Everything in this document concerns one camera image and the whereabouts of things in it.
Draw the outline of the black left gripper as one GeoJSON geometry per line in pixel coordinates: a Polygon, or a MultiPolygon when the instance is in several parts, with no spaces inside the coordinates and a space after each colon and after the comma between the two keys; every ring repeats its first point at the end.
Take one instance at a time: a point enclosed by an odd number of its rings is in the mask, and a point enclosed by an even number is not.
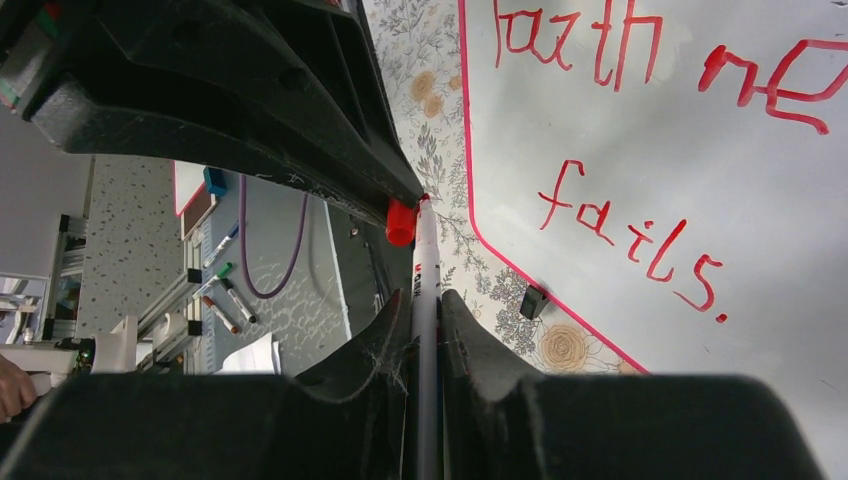
{"type": "Polygon", "coordinates": [[[358,1],[5,1],[1,102],[65,153],[254,176],[377,226],[423,193],[358,1]]]}

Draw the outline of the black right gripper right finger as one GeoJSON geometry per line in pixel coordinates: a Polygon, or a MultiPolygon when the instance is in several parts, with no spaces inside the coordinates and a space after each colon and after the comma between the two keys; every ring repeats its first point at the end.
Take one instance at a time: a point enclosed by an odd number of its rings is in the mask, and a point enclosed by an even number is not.
{"type": "Polygon", "coordinates": [[[454,479],[818,479],[788,409],[748,377],[549,375],[441,300],[454,479]]]}

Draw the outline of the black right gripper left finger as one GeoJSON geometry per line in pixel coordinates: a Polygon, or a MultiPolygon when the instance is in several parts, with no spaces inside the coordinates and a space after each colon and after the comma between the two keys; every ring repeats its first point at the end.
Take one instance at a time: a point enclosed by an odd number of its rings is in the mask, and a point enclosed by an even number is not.
{"type": "Polygon", "coordinates": [[[397,290],[371,324],[295,377],[82,375],[50,393],[5,479],[397,479],[404,343],[397,290]]]}

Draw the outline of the white red marker pen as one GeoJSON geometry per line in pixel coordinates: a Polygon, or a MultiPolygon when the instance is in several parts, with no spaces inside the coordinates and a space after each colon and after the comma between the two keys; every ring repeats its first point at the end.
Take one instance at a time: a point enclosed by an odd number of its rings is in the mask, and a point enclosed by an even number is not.
{"type": "Polygon", "coordinates": [[[441,479],[442,395],[439,377],[441,270],[437,220],[425,195],[416,211],[403,477],[441,479]]]}

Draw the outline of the red marker cap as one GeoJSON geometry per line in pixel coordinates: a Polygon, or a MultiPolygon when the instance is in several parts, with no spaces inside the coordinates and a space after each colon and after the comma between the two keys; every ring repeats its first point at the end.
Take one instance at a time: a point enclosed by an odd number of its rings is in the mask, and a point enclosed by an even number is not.
{"type": "Polygon", "coordinates": [[[416,210],[394,198],[389,199],[386,237],[396,247],[408,246],[415,239],[416,210]]]}

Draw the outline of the pink framed whiteboard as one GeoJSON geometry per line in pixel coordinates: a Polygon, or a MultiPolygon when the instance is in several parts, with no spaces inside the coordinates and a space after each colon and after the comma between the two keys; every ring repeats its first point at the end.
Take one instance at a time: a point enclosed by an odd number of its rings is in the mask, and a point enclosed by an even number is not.
{"type": "Polygon", "coordinates": [[[472,226],[650,372],[750,375],[847,475],[847,5],[463,1],[472,226]]]}

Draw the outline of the person hand in background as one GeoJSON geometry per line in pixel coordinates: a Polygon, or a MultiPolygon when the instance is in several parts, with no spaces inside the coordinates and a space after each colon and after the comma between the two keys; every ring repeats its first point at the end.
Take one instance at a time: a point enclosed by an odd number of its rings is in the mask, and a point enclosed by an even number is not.
{"type": "Polygon", "coordinates": [[[9,422],[38,399],[30,375],[5,357],[1,357],[0,387],[2,422],[9,422]]]}

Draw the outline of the blue marker in background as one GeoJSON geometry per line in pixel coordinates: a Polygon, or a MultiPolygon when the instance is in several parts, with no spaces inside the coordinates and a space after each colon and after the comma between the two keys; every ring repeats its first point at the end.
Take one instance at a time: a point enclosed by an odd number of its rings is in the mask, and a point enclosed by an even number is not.
{"type": "Polygon", "coordinates": [[[217,246],[212,250],[212,252],[206,257],[204,260],[202,267],[208,268],[210,267],[216,259],[221,255],[221,253],[227,248],[228,244],[234,240],[239,233],[239,225],[234,224],[233,227],[229,230],[227,235],[217,244],[217,246]]]}

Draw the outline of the brown marker in background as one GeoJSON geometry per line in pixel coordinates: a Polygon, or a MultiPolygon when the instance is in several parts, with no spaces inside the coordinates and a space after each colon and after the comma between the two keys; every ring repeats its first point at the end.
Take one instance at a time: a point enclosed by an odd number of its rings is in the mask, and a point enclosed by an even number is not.
{"type": "Polygon", "coordinates": [[[204,295],[201,297],[201,301],[222,322],[224,327],[230,333],[240,333],[240,328],[229,319],[229,317],[224,313],[224,311],[216,304],[216,302],[211,297],[204,295]]]}

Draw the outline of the black marker in background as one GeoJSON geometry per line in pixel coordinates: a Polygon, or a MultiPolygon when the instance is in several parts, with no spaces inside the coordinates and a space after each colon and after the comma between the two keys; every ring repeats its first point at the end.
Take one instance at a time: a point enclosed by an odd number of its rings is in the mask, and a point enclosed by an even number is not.
{"type": "Polygon", "coordinates": [[[236,290],[234,284],[228,278],[221,278],[219,282],[222,284],[224,290],[231,298],[233,303],[236,305],[242,316],[251,324],[255,324],[258,319],[253,311],[250,309],[246,301],[242,298],[242,296],[236,290]]]}

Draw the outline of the green marker in background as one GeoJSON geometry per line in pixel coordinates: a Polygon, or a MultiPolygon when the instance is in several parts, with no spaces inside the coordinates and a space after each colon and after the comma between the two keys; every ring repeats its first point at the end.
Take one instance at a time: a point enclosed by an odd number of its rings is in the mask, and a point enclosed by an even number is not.
{"type": "Polygon", "coordinates": [[[227,262],[217,273],[212,275],[192,294],[192,299],[200,298],[210,287],[213,286],[214,283],[228,277],[233,267],[234,265],[231,262],[227,262]]]}

